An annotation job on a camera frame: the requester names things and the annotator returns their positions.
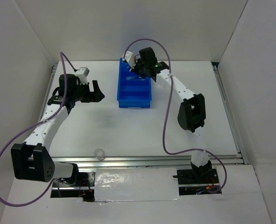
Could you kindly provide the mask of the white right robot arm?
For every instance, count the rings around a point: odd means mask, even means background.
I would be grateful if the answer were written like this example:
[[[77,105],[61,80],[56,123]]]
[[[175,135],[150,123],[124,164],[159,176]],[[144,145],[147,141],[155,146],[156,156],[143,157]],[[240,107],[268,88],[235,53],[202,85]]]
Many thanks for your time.
[[[166,148],[166,126],[171,106],[172,97],[175,96],[179,103],[177,121],[179,126],[194,133],[198,128],[205,124],[205,98],[203,94],[196,94],[187,88],[172,72],[163,73],[170,70],[171,65],[165,62],[158,62],[156,55],[151,47],[139,51],[140,58],[136,59],[132,52],[127,51],[124,61],[129,64],[130,70],[141,77],[149,77],[160,86],[170,91],[167,110],[163,125],[163,150],[168,155],[179,155],[185,152],[193,152],[191,155],[192,178],[197,183],[204,182],[212,171],[212,164],[208,153],[203,149],[187,149],[184,151],[171,153]]]

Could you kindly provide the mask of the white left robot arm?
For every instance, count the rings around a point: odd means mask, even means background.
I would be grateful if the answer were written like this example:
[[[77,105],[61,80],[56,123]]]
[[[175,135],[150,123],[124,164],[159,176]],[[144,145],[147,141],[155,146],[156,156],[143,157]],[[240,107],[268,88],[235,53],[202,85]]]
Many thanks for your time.
[[[80,182],[80,173],[75,163],[54,162],[49,154],[51,143],[59,127],[69,116],[76,102],[98,103],[105,95],[96,80],[82,83],[77,75],[61,75],[59,86],[47,102],[40,125],[24,140],[11,148],[11,157],[16,179],[49,182],[64,179],[70,186]]]

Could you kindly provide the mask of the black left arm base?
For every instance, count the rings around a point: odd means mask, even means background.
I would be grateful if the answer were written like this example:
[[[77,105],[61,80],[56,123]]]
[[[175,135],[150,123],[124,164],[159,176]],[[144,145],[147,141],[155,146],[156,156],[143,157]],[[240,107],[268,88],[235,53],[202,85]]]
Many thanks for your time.
[[[78,172],[75,177],[60,178],[53,182],[51,198],[79,198],[94,202],[95,172]]]

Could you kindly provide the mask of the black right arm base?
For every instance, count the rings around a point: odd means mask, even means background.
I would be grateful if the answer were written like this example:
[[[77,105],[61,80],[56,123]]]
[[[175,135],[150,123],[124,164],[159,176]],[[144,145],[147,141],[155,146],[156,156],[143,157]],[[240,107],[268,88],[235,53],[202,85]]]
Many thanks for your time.
[[[221,194],[219,177],[215,168],[203,177],[197,177],[192,169],[177,170],[173,178],[178,181],[180,196]]]

